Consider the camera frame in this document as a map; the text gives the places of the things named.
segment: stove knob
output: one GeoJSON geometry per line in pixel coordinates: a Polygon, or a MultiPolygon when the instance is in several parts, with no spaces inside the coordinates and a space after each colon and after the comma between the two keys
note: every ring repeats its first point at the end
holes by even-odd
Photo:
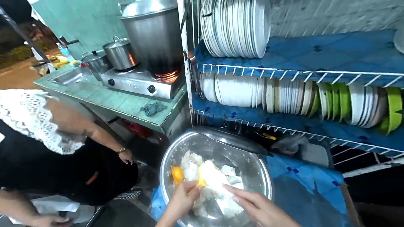
{"type": "Polygon", "coordinates": [[[108,84],[111,85],[111,86],[113,86],[113,85],[115,85],[115,81],[114,81],[113,79],[109,79],[109,80],[108,80],[108,84]]]}
{"type": "Polygon", "coordinates": [[[156,92],[156,88],[155,88],[153,85],[150,85],[147,89],[148,89],[149,92],[152,93],[152,94],[156,92]]]}

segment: aluminum pot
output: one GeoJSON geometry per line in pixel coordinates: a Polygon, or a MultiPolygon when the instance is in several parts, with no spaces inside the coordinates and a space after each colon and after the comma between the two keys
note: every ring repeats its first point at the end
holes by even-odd
{"type": "Polygon", "coordinates": [[[139,64],[129,39],[114,36],[114,41],[102,47],[109,61],[116,69],[128,69],[139,64]]]}
{"type": "Polygon", "coordinates": [[[83,57],[81,62],[87,65],[95,78],[99,81],[102,81],[101,74],[112,69],[112,64],[103,50],[94,50],[91,53],[85,52],[81,56],[83,57]]]}
{"type": "MultiPolygon", "coordinates": [[[[181,165],[187,151],[201,155],[206,161],[214,159],[217,167],[224,164],[236,166],[241,173],[244,189],[264,194],[270,200],[274,196],[271,177],[263,160],[267,150],[259,144],[210,127],[193,127],[178,137],[167,149],[160,167],[160,186],[164,202],[172,198],[175,186],[171,169],[181,165]]],[[[186,226],[242,226],[255,227],[246,212],[226,219],[217,209],[215,201],[204,203],[208,217],[188,215],[178,224],[186,226]]]]}
{"type": "Polygon", "coordinates": [[[121,10],[121,21],[142,65],[166,74],[184,64],[178,6],[172,0],[137,0],[121,10]]]}

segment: black apron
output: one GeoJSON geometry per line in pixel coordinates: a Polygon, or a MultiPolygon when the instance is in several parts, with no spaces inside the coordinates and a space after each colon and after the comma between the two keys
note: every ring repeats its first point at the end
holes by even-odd
{"type": "Polygon", "coordinates": [[[137,181],[137,165],[125,164],[90,138],[72,155],[55,153],[0,120],[0,187],[102,205],[137,181]]]}

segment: pot handle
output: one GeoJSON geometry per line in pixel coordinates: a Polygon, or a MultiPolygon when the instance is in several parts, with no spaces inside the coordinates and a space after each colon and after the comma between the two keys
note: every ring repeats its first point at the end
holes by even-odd
{"type": "Polygon", "coordinates": [[[118,3],[118,7],[119,7],[119,11],[121,12],[121,16],[122,16],[123,12],[122,12],[122,6],[120,3],[118,3]]]}
{"type": "Polygon", "coordinates": [[[87,54],[87,53],[89,53],[89,54],[91,54],[90,52],[84,52],[82,55],[81,55],[81,57],[84,57],[84,54],[87,54]]]}
{"type": "Polygon", "coordinates": [[[122,42],[122,40],[121,40],[118,36],[114,36],[114,42],[117,42],[117,41],[115,40],[115,38],[118,38],[118,41],[119,41],[119,42],[122,42]]]}

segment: green tiled counter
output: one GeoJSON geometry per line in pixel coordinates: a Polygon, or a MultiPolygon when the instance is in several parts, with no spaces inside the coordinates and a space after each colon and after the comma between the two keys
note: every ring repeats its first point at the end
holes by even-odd
{"type": "Polygon", "coordinates": [[[51,74],[47,74],[41,79],[34,81],[45,90],[53,90],[63,94],[75,101],[86,105],[96,105],[106,108],[119,117],[136,122],[158,132],[166,133],[181,108],[187,103],[187,88],[184,85],[172,100],[158,100],[167,109],[157,113],[153,117],[147,117],[140,108],[155,103],[157,100],[136,96],[128,93],[118,92],[102,86],[102,82],[90,76],[85,81],[69,86],[62,86],[51,82],[51,80],[65,71],[69,71],[73,66],[67,65],[51,74]]]}

